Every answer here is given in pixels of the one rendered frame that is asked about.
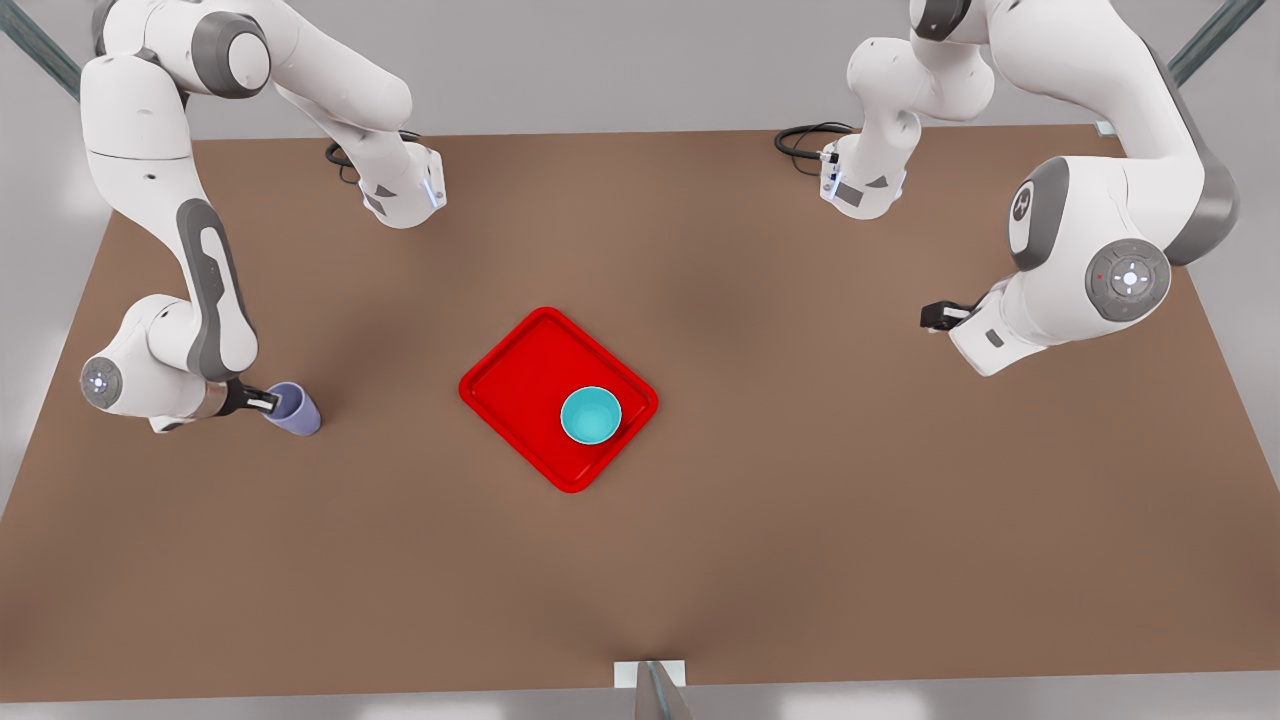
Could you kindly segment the teal bowl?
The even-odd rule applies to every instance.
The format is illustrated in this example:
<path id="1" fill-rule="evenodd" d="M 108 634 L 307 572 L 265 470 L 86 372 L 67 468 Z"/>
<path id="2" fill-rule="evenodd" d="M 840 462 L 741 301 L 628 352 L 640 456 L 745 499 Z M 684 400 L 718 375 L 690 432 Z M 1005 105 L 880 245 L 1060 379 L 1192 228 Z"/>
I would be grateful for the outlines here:
<path id="1" fill-rule="evenodd" d="M 602 445 L 620 429 L 622 407 L 605 388 L 586 386 L 571 392 L 559 410 L 562 430 L 576 443 Z"/>

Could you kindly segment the purple cup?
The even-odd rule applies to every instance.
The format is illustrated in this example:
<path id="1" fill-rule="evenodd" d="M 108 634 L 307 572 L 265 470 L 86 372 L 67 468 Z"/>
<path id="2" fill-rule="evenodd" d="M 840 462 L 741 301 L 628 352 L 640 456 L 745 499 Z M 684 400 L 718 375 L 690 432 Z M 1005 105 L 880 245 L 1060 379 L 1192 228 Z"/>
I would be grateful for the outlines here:
<path id="1" fill-rule="evenodd" d="M 265 418 L 275 427 L 296 436 L 312 436 L 321 427 L 321 416 L 311 397 L 293 382 L 271 386 L 268 393 L 274 405 Z"/>

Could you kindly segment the red tray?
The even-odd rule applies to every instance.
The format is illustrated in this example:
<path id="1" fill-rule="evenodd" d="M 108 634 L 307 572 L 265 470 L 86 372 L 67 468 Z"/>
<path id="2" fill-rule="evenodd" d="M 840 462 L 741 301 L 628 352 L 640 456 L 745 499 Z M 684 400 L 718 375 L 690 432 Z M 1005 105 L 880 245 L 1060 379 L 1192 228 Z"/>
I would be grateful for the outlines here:
<path id="1" fill-rule="evenodd" d="M 562 409 L 582 388 L 608 391 L 620 423 L 600 443 L 573 439 Z M 460 382 L 460 397 L 553 487 L 586 489 L 655 415 L 658 393 L 554 307 L 516 325 Z"/>

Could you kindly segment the silver frame post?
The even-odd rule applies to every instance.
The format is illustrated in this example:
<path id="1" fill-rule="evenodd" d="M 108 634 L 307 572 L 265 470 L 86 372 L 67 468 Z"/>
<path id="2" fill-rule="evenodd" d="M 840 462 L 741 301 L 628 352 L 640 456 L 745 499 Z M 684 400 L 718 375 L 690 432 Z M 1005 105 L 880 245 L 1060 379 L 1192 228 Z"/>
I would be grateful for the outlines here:
<path id="1" fill-rule="evenodd" d="M 637 665 L 634 720 L 694 720 L 681 689 L 659 661 Z"/>
<path id="2" fill-rule="evenodd" d="M 14 0 L 0 0 L 0 31 L 77 102 L 81 100 L 81 65 Z"/>
<path id="3" fill-rule="evenodd" d="M 1169 61 L 1167 68 L 1175 85 L 1181 87 L 1266 3 L 1267 0 L 1222 0 Z"/>

